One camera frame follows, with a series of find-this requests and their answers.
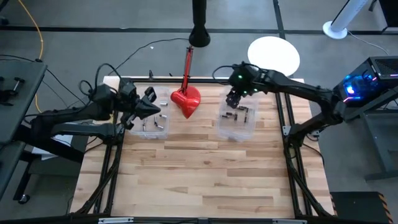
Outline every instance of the clear plastic bin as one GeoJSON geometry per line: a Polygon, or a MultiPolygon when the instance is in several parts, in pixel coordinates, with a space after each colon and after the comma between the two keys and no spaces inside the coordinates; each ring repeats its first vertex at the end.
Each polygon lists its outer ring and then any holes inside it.
{"type": "Polygon", "coordinates": [[[229,89],[221,97],[220,112],[216,125],[218,135],[221,138],[233,139],[239,142],[251,139],[256,127],[256,113],[259,99],[256,96],[241,98],[239,106],[244,106],[247,109],[232,109],[225,102],[228,92],[229,89]]]}
{"type": "MultiPolygon", "coordinates": [[[[140,96],[144,95],[144,91],[147,87],[137,86],[137,93],[140,96]]],[[[162,111],[155,115],[149,116],[144,120],[136,118],[133,123],[134,127],[132,127],[129,132],[133,135],[138,135],[143,139],[166,139],[169,133],[169,121],[170,121],[170,90],[167,87],[154,87],[156,93],[156,100],[153,102],[156,106],[158,106],[162,111]],[[167,106],[161,106],[160,103],[167,103],[167,106]],[[167,118],[160,117],[160,114],[166,115],[167,118]],[[157,120],[158,126],[163,127],[163,129],[159,128],[155,125],[155,117],[157,120]]]]}

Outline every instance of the wooden work surface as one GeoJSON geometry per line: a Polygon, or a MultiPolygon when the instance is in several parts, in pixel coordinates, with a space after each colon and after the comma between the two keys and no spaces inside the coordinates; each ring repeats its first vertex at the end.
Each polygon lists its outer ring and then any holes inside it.
{"type": "MultiPolygon", "coordinates": [[[[104,82],[117,88],[119,80],[105,77],[104,82]]],[[[180,87],[177,83],[143,85],[167,86],[172,91],[180,87]]],[[[167,139],[143,140],[126,132],[112,216],[294,217],[275,95],[260,97],[253,138],[233,142],[219,138],[215,129],[224,86],[195,86],[201,104],[191,118],[185,119],[169,104],[172,116],[167,139]]],[[[291,100],[296,122],[311,118],[307,100],[295,96],[291,100]]],[[[316,142],[306,139],[305,143],[318,149],[316,142]]],[[[71,212],[97,187],[104,151],[101,146],[85,155],[71,212]]],[[[301,152],[309,189],[325,210],[333,213],[320,156],[306,147],[301,152]]],[[[304,213],[301,190],[297,192],[304,213]]]]}

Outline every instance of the concrete floor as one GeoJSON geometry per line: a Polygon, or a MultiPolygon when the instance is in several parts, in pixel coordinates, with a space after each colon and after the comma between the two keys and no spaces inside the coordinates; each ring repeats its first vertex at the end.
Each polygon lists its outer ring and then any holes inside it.
{"type": "MultiPolygon", "coordinates": [[[[343,7],[346,0],[279,0],[285,29],[321,30],[343,7]]],[[[187,0],[69,0],[25,1],[40,26],[62,27],[132,27],[191,28],[191,4],[187,0]]],[[[31,21],[16,0],[1,13],[11,25],[31,26],[31,21]]],[[[277,29],[272,0],[208,0],[207,27],[215,29],[277,29]]],[[[378,30],[371,12],[365,7],[349,27],[351,30],[378,30]]],[[[211,34],[211,44],[195,49],[192,75],[208,76],[220,65],[248,61],[247,49],[255,39],[276,34],[211,34]]],[[[121,63],[138,47],[153,40],[187,38],[188,33],[84,33],[43,32],[44,62],[56,76],[76,93],[81,79],[94,81],[97,66],[103,62],[121,63]]],[[[365,35],[360,38],[380,45],[390,55],[398,54],[398,36],[365,35]]],[[[294,74],[313,85],[331,88],[369,56],[384,52],[353,37],[332,40],[324,35],[286,35],[298,50],[301,64],[294,74]]],[[[188,42],[176,40],[152,45],[138,52],[119,72],[121,75],[181,75],[188,42]]],[[[36,32],[0,31],[0,54],[37,58],[40,41],[36,32]]],[[[56,89],[67,103],[73,96],[46,75],[45,81],[56,89]]],[[[42,110],[63,108],[62,102],[46,87],[38,92],[42,110]]],[[[319,110],[312,105],[314,114],[319,110]]],[[[34,106],[29,109],[35,113],[34,106]]],[[[325,170],[330,191],[378,191],[385,195],[394,218],[398,217],[398,179],[365,182],[366,174],[379,170],[371,144],[361,123],[330,127],[320,138],[325,157],[325,170]]],[[[7,192],[13,192],[22,175],[18,165],[7,192]]],[[[0,201],[0,219],[63,215],[75,188],[76,177],[35,176],[29,184],[32,200],[19,205],[12,195],[0,201]]]]}

